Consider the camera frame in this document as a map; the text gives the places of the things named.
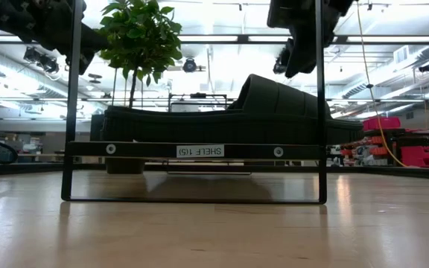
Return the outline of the red storage bin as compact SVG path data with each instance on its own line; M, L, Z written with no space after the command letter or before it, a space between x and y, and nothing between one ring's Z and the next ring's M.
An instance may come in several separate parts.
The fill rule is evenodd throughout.
M363 130L392 130L401 128L401 122L398 117L371 117L363 121Z
M402 147L401 160L407 166L429 168L429 146Z

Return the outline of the black aluminium table frame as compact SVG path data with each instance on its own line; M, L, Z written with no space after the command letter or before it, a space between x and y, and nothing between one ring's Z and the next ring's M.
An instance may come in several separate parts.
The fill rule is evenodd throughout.
M145 165L146 171L180 173L316 173L317 167L268 166L268 165ZM45 173L63 170L62 163L16 163L0 165L0 175ZM429 168L419 167L327 167L327 173L368 173L375 175L403 176L429 179Z

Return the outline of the black metal cart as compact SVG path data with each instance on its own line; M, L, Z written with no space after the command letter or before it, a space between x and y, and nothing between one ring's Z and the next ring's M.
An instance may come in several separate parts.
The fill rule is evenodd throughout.
M191 93L169 94L168 112L211 112L225 110L229 106L226 95Z

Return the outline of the wooden shelf black metal frame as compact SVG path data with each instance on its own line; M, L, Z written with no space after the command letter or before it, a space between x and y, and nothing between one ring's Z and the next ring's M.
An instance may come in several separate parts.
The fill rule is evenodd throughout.
M325 100L324 47L322 46L322 3L316 3L316 66L317 72L317 110L318 128L325 129L327 103ZM228 159L257 161L289 161L302 156L318 161L317 205L327 200L326 137L321 135L316 145L293 144L207 144L207 143L169 143L137 141L90 141L79 142L69 139L66 144L61 197L72 200L72 159L75 156L101 156L109 159L147 160L147 159Z

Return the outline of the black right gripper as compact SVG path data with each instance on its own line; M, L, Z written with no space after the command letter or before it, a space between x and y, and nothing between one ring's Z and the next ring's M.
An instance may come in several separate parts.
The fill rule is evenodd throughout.
M311 73L316 66L316 3L322 3L322 46L334 39L334 29L354 0L270 0L269 28L288 29L292 36L286 44L289 54L285 77Z

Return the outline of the black slide sandal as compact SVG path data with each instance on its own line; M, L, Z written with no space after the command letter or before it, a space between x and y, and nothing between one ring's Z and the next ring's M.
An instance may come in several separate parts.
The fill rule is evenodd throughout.
M255 74L248 76L238 99L225 110L156 112L111 106L104 113L104 141L207 144L328 145L364 137L358 121L325 116L318 128L317 97Z

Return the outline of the green potted plant black pot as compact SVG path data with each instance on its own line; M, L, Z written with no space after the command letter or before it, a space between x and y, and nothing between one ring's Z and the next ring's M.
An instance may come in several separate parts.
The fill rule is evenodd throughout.
M158 82L168 67L182 58L179 34L181 24L168 17L173 7L160 7L156 0L115 0L103 9L104 17L97 33L108 47L100 57L109 66L122 70L131 82L128 106L109 106L101 130L104 141L134 140L135 124L128 119L133 111L136 84Z

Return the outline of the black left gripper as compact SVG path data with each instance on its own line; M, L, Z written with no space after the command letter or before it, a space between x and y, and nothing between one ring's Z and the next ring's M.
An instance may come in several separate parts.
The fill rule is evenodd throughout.
M23 42L37 42L47 51L57 51L71 58L72 15L76 0L47 0L44 34L38 19L43 12L43 0L0 0L0 31L13 34ZM81 24L81 47L79 74L84 74L93 59L93 51L108 46L107 40L95 30Z

